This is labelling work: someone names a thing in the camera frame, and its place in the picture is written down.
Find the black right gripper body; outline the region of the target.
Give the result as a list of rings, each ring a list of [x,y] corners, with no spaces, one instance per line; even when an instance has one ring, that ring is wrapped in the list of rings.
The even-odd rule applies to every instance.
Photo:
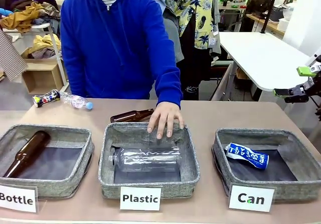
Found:
[[[312,96],[320,96],[320,55],[316,57],[315,63],[310,67],[310,70],[315,74],[312,78],[314,82]]]

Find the person's left hand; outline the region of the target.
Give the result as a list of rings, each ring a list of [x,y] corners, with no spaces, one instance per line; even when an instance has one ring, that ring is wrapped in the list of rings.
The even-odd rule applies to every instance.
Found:
[[[173,134],[174,121],[178,120],[180,129],[185,126],[180,107],[171,102],[161,102],[156,106],[153,114],[151,115],[147,132],[151,133],[157,127],[156,138],[160,140],[163,137],[165,126],[167,126],[166,136],[170,138]]]

